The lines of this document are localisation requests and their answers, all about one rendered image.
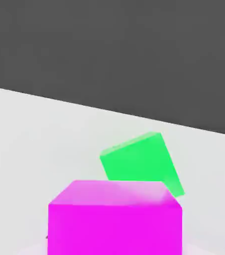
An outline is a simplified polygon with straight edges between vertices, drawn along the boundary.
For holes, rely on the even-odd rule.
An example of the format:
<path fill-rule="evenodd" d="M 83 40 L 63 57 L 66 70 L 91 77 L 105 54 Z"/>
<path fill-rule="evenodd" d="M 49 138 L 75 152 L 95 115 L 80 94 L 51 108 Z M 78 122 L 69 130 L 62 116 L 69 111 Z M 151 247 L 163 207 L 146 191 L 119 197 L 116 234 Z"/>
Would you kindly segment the small green cube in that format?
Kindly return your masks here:
<path fill-rule="evenodd" d="M 148 132 L 105 149 L 100 160 L 109 180 L 161 181 L 174 197 L 185 194 L 160 132 Z"/>

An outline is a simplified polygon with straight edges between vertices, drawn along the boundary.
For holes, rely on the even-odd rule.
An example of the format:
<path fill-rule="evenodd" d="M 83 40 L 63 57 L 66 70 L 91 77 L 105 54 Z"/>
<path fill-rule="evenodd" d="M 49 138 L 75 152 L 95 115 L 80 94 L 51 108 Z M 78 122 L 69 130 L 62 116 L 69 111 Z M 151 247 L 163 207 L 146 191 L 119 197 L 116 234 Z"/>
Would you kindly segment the small magenta cube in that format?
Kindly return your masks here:
<path fill-rule="evenodd" d="M 182 253 L 182 207 L 162 182 L 76 180 L 48 205 L 48 255 Z"/>

